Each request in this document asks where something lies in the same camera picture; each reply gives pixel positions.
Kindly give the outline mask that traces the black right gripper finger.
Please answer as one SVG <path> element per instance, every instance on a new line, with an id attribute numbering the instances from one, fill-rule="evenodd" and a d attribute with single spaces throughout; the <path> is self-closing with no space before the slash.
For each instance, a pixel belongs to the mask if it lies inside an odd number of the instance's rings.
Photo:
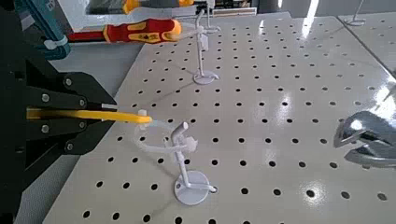
<path id="1" fill-rule="evenodd" d="M 90 119 L 28 120 L 27 148 L 34 153 L 84 155 L 96 148 L 113 124 Z"/>
<path id="2" fill-rule="evenodd" d="M 25 99 L 31 107 L 69 110 L 101 110 L 102 105 L 117 104 L 93 76 L 83 72 L 60 73 L 28 84 Z"/>

